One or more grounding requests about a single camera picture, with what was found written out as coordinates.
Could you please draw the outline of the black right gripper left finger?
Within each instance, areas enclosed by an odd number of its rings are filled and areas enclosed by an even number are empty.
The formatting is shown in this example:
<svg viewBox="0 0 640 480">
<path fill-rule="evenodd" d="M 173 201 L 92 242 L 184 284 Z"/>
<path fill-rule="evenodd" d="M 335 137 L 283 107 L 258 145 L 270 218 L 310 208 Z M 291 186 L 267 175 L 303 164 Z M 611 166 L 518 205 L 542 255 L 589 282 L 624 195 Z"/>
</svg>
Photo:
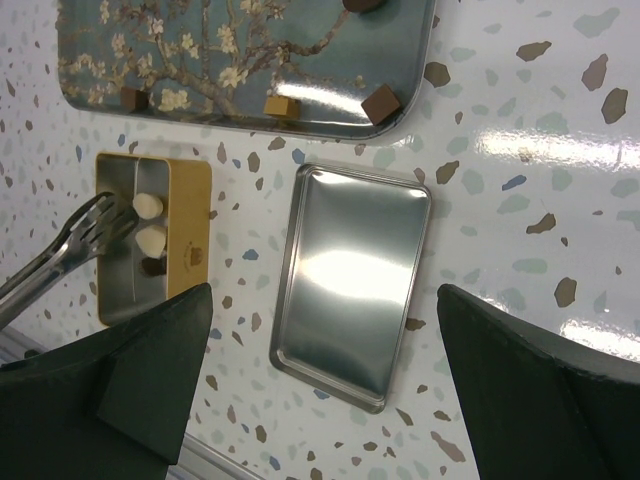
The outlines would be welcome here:
<svg viewBox="0 0 640 480">
<path fill-rule="evenodd" d="M 163 479 L 213 316 L 209 284 L 1 368 L 4 479 Z"/>
</svg>

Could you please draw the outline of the metal tongs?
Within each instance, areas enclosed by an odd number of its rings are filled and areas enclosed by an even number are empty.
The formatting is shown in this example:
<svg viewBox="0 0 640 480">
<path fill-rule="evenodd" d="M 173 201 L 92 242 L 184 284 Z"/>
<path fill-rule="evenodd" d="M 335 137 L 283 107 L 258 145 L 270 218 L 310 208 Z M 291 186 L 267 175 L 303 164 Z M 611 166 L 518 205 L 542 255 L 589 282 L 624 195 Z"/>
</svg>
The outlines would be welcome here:
<svg viewBox="0 0 640 480">
<path fill-rule="evenodd" d="M 1 327 L 65 276 L 124 240 L 138 223 L 134 208 L 113 193 L 101 192 L 82 204 L 51 244 L 1 286 Z"/>
</svg>

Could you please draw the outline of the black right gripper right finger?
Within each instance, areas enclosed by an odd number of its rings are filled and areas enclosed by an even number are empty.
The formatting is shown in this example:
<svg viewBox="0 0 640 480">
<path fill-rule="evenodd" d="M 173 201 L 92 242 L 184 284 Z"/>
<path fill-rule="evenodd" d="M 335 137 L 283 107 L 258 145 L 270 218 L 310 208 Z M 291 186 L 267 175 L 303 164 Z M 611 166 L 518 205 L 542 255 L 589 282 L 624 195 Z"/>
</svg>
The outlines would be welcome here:
<svg viewBox="0 0 640 480">
<path fill-rule="evenodd" d="M 636 479 L 639 365 L 451 284 L 437 314 L 483 479 Z"/>
</svg>

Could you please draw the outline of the dark round chocolate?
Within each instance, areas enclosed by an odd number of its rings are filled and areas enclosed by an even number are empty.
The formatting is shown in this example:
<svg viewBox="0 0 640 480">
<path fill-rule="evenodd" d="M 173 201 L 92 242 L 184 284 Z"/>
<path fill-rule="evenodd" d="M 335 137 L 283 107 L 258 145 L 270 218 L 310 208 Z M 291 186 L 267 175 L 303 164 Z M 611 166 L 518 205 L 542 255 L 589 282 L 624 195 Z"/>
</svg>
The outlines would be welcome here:
<svg viewBox="0 0 640 480">
<path fill-rule="evenodd" d="M 166 259 L 145 257 L 139 262 L 139 270 L 148 278 L 165 276 L 167 274 Z"/>
</svg>

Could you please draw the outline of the white heart chocolate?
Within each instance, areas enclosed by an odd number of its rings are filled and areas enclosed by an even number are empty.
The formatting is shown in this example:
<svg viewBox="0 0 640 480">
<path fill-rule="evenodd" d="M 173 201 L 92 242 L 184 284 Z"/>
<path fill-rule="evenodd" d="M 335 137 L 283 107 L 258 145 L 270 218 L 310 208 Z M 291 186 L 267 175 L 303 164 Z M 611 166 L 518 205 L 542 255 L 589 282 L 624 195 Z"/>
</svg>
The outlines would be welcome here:
<svg viewBox="0 0 640 480">
<path fill-rule="evenodd" d="M 159 259 L 166 248 L 166 228 L 160 225 L 145 227 L 136 232 L 135 241 L 146 257 Z"/>
</svg>

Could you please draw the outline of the beige round chocolate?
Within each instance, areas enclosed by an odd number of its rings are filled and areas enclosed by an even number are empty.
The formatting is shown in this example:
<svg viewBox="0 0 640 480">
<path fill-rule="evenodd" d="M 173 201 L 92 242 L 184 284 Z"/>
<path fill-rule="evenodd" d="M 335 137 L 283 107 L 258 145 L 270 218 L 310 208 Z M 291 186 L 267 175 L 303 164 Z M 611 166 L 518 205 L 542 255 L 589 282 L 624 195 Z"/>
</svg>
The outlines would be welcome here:
<svg viewBox="0 0 640 480">
<path fill-rule="evenodd" d="M 158 218 L 164 211 L 162 200 L 148 193 L 136 194 L 132 200 L 132 206 L 137 215 L 143 220 Z"/>
</svg>

